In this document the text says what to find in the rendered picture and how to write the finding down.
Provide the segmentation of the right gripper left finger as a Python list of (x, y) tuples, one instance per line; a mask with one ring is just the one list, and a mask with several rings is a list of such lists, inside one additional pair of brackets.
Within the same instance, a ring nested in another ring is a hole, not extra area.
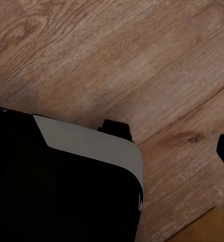
[(0, 180), (17, 154), (17, 145), (12, 134), (0, 137)]

